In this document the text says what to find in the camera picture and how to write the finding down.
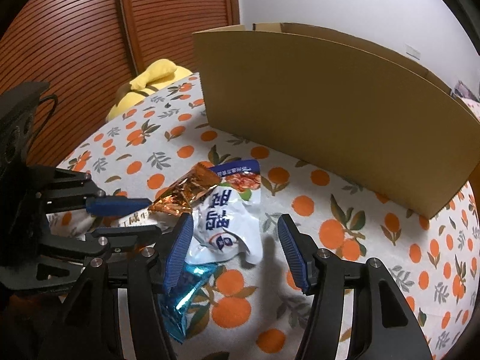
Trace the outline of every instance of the black cable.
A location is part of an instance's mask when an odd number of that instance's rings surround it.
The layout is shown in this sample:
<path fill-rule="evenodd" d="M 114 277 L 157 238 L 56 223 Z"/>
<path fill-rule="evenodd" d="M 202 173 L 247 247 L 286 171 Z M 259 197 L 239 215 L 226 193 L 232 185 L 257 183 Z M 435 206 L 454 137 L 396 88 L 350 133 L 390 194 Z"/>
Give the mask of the black cable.
<path fill-rule="evenodd" d="M 28 147 L 28 151 L 30 151 L 30 149 L 32 148 L 32 145 L 33 145 L 33 142 L 35 141 L 35 139 L 37 139 L 38 135 L 40 134 L 40 132 L 43 130 L 43 128 L 45 127 L 45 125 L 48 123 L 48 121 L 50 120 L 50 118 L 53 116 L 53 114 L 55 113 L 55 110 L 57 109 L 57 105 L 59 104 L 59 99 L 57 97 L 57 95 L 55 94 L 51 94 L 49 96 L 46 96 L 42 99 L 40 99 L 40 101 L 38 102 L 38 105 L 41 105 L 49 100 L 53 100 L 53 106 L 52 108 L 50 109 L 50 112 L 49 114 L 46 116 L 46 118 L 43 120 L 43 123 L 41 124 L 41 126 L 33 133 L 32 135 L 32 140 L 30 141 L 30 146 Z"/>

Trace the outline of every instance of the white wall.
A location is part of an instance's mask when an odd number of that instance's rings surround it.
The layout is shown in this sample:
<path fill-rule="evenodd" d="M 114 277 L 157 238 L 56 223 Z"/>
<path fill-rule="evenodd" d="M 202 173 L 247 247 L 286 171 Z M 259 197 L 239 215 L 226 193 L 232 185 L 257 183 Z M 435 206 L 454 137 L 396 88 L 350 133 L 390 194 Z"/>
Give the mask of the white wall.
<path fill-rule="evenodd" d="M 453 87 L 462 80 L 478 94 L 480 57 L 442 0 L 239 0 L 242 24 L 291 21 L 330 27 L 403 55 L 405 44 L 420 63 Z"/>

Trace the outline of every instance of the orange foil wrapper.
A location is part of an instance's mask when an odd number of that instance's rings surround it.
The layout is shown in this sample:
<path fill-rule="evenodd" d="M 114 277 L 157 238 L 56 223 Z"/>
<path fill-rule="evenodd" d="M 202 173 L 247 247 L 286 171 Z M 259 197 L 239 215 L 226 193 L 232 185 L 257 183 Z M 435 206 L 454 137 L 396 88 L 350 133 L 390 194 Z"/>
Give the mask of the orange foil wrapper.
<path fill-rule="evenodd" d="M 175 216 L 191 212 L 191 204 L 210 192 L 221 180 L 216 173 L 197 163 L 187 174 L 169 186 L 148 209 Z"/>

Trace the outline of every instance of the snack wrapper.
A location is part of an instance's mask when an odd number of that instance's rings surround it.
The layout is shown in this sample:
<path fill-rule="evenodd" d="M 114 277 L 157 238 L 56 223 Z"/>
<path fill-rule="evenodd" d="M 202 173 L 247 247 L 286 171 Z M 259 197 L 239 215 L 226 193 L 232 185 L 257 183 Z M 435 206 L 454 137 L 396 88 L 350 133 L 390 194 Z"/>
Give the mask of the snack wrapper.
<path fill-rule="evenodd" d="M 169 186 L 148 209 L 174 216 L 191 212 L 191 204 L 215 188 L 220 180 L 216 173 L 197 163 L 187 174 Z"/>
<path fill-rule="evenodd" d="M 177 285 L 157 300 L 167 332 L 181 344 L 187 333 L 187 310 L 195 294 L 217 269 L 217 264 L 184 264 Z"/>
<path fill-rule="evenodd" d="M 174 227 L 183 212 L 191 212 L 191 205 L 215 188 L 221 177 L 197 163 L 148 208 L 124 216 L 112 223 L 112 227 L 157 225 L 162 232 Z"/>
<path fill-rule="evenodd" d="M 235 161 L 210 168 L 221 183 L 193 207 L 193 238 L 185 261 L 204 264 L 226 261 L 240 252 L 257 264 L 263 257 L 260 238 L 260 166 L 256 160 Z"/>

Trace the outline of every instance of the blue foil wrapper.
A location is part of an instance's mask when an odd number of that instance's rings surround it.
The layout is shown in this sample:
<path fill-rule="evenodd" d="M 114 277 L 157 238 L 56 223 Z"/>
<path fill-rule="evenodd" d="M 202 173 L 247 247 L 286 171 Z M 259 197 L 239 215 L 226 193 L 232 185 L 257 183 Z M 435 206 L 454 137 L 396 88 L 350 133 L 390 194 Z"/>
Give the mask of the blue foil wrapper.
<path fill-rule="evenodd" d="M 190 265 L 184 264 L 177 285 L 168 295 L 157 297 L 167 332 L 174 340 L 184 342 L 187 333 L 187 310 L 195 294 L 217 269 L 216 263 Z"/>

